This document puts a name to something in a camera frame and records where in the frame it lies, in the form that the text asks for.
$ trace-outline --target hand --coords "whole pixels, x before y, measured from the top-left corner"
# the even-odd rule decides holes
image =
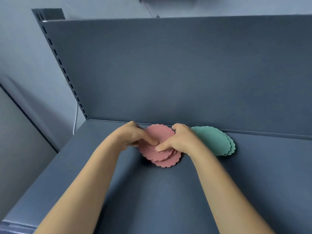
[[[177,123],[172,126],[172,129],[176,131],[175,135],[156,146],[156,151],[174,148],[183,153],[190,154],[190,151],[194,146],[203,145],[202,141],[188,126]]]
[[[125,150],[128,146],[138,146],[138,140],[143,139],[151,145],[158,145],[159,142],[146,133],[146,131],[140,127],[134,121],[119,127],[109,137],[114,138],[121,150]]]

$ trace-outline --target left hand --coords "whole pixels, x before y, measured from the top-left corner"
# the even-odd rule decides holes
[[[128,146],[138,146],[138,140],[143,139],[151,145],[158,145],[159,142],[152,138],[146,131],[134,121],[119,127],[110,134],[117,140],[121,146],[121,150],[127,149]]]

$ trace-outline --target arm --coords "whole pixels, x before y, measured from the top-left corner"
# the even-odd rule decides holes
[[[158,144],[135,122],[129,122],[111,133],[93,152],[35,234],[92,234],[119,153],[128,145],[135,146],[139,139],[152,145]]]
[[[173,147],[191,157],[220,234],[273,234],[218,159],[193,131],[182,124],[175,124],[172,128],[176,134],[158,145],[156,150]]]

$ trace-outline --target forearm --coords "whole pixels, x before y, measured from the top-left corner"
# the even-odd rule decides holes
[[[274,233],[207,147],[194,146],[190,157],[220,234]]]
[[[94,151],[35,234],[93,233],[120,153],[107,137]]]

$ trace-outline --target green coaster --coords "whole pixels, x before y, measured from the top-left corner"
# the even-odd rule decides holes
[[[236,147],[235,147],[235,143],[234,141],[231,139],[231,137],[229,137],[227,134],[225,134],[225,136],[228,138],[228,140],[230,141],[230,144],[231,144],[231,149],[230,151],[226,154],[226,155],[231,155],[232,153],[234,153]]]
[[[227,135],[212,126],[191,127],[194,133],[216,156],[228,155],[231,152],[231,142]]]

